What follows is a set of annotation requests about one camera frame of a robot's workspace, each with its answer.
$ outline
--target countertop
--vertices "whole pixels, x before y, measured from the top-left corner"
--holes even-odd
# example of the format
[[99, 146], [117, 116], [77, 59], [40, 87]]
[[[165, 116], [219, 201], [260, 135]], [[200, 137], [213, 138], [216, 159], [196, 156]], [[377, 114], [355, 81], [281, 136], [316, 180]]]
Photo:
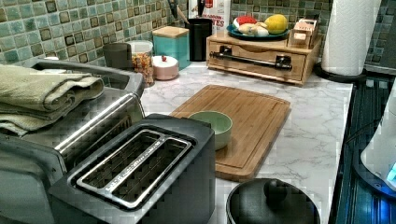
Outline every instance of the countertop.
[[[192, 63], [172, 80], [159, 81], [141, 97], [145, 114], [168, 115], [206, 85], [256, 91], [290, 102], [290, 114], [256, 178], [278, 178], [307, 194], [328, 223], [352, 84], [310, 76], [302, 86], [209, 70]], [[225, 204], [239, 183], [216, 178], [216, 208], [210, 224], [226, 222]]]

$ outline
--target small bowl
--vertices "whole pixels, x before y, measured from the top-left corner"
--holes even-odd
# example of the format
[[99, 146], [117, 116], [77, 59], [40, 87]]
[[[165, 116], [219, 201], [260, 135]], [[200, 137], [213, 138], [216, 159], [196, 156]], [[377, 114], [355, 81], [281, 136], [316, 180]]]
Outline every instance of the small bowl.
[[230, 142], [233, 121], [227, 115], [218, 111], [200, 111], [189, 116], [190, 119], [210, 123], [215, 131], [215, 150], [219, 150]]

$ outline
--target plate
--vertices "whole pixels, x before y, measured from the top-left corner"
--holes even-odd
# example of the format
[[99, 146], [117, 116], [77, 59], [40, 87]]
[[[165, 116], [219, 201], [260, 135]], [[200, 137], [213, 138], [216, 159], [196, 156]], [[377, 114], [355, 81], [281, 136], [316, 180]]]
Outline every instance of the plate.
[[281, 39], [288, 35], [289, 30], [287, 29], [284, 33], [280, 35], [267, 35], [267, 36], [254, 36], [254, 35], [244, 35], [238, 30], [234, 29], [232, 25], [227, 26], [227, 30], [231, 36], [246, 39], [246, 40], [272, 40], [272, 39]]

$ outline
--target bamboo cutting board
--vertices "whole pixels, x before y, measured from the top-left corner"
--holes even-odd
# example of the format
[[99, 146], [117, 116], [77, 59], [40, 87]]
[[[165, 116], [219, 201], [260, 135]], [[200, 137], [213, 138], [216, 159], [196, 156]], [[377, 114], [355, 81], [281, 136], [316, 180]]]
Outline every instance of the bamboo cutting board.
[[242, 182], [254, 177], [268, 154], [290, 103], [253, 91], [209, 85], [170, 115], [187, 118], [202, 110], [219, 111], [233, 120], [231, 142], [216, 151], [216, 176]]

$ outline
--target toaster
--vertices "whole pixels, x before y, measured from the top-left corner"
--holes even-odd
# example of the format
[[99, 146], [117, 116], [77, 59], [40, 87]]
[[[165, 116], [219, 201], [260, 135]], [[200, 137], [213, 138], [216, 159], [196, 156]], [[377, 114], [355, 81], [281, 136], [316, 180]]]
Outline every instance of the toaster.
[[22, 137], [0, 131], [0, 222], [54, 223], [48, 190], [95, 150], [144, 118], [141, 74], [84, 63], [37, 59], [34, 69], [107, 77], [98, 98]]
[[152, 114], [49, 188], [56, 223], [207, 223], [215, 208], [214, 131]]

